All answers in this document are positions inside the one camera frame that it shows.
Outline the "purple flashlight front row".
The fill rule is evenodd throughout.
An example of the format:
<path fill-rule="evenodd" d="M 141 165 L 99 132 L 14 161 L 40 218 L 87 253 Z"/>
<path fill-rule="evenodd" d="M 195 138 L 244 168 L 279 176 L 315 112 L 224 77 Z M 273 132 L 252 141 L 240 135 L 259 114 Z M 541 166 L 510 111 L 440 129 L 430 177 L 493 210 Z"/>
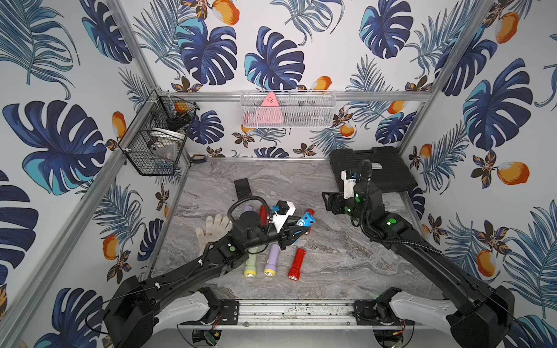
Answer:
<path fill-rule="evenodd" d="M 278 259 L 281 254 L 281 248 L 277 244 L 271 246 L 270 254 L 268 255 L 267 264 L 264 268 L 264 275 L 274 277 L 277 272 Z"/>

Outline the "red flashlight front row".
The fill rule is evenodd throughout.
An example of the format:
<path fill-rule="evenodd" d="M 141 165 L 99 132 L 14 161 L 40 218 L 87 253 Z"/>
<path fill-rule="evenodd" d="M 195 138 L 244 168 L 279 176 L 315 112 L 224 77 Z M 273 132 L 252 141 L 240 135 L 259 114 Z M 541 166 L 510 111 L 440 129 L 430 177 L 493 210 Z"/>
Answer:
<path fill-rule="evenodd" d="M 292 262 L 292 266 L 290 271 L 288 272 L 288 278 L 293 281 L 298 281 L 301 275 L 301 268 L 303 265 L 303 261 L 306 255 L 306 251 L 303 248 L 298 248 L 294 260 Z"/>

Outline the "green flashlight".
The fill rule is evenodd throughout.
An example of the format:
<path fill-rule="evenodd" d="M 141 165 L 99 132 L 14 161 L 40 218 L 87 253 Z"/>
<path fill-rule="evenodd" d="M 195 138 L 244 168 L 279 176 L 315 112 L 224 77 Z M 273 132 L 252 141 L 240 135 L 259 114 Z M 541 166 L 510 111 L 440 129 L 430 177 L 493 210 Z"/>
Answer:
<path fill-rule="evenodd" d="M 244 269 L 244 276 L 246 278 L 255 278 L 256 275 L 257 275 L 257 255 L 249 254 Z"/>

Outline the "blue flashlight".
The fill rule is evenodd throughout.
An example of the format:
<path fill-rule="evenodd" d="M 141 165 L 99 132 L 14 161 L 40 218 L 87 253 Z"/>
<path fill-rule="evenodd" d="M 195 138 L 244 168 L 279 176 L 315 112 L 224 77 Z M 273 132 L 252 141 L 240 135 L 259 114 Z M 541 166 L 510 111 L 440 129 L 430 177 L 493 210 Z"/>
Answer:
<path fill-rule="evenodd" d="M 303 235 L 309 234 L 311 226 L 316 222 L 313 210 L 308 210 L 296 223 L 290 225 L 294 243 Z"/>

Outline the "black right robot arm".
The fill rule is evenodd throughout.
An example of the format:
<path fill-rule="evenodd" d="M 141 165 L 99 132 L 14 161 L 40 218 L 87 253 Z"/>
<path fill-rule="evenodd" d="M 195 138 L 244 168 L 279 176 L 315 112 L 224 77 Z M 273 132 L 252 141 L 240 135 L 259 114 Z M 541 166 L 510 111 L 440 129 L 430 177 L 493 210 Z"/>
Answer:
<path fill-rule="evenodd" d="M 437 329 L 460 347 L 497 347 L 511 332 L 513 294 L 503 286 L 491 287 L 449 260 L 406 219 L 385 210 L 380 192 L 349 199 L 340 192 L 324 192 L 322 198 L 326 210 L 350 216 L 368 239 L 409 261 L 445 296 L 430 300 L 391 288 L 376 301 L 390 317 Z"/>

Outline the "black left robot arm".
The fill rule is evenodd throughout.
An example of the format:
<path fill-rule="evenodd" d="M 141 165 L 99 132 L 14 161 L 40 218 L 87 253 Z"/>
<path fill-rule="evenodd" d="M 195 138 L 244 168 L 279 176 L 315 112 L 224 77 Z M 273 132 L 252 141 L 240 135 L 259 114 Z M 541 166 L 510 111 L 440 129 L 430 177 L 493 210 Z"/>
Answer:
<path fill-rule="evenodd" d="M 307 226 L 287 223 L 280 229 L 261 226 L 257 212 L 242 213 L 232 229 L 210 243 L 197 259 L 171 272 L 139 281 L 123 281 L 104 309 L 103 321 L 114 347 L 141 347 L 153 335 L 156 316 L 181 294 L 206 281 L 224 276 L 243 265 L 249 249 L 277 243 L 281 249 L 294 244 L 309 231 Z"/>

